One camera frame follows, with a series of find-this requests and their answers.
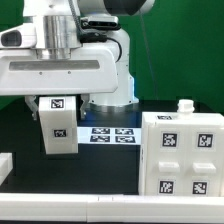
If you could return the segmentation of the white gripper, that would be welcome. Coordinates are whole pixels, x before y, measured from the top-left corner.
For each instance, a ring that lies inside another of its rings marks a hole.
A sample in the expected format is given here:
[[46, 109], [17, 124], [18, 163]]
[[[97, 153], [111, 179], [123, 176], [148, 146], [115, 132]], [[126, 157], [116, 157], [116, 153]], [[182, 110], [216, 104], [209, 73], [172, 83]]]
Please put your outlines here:
[[85, 44], [65, 60], [39, 60], [30, 49], [0, 50], [0, 96], [26, 96], [37, 120], [35, 95], [80, 95], [80, 118], [86, 116], [90, 95], [118, 88], [116, 54], [105, 45]]

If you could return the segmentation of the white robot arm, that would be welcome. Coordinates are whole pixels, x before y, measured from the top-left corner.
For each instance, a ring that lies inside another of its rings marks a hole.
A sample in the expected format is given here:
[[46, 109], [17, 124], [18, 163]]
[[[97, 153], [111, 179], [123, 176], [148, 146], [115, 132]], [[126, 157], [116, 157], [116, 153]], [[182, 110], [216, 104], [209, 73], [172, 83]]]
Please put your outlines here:
[[130, 38], [121, 16], [155, 0], [23, 0], [23, 23], [0, 32], [0, 96], [79, 95], [100, 110], [133, 108]]

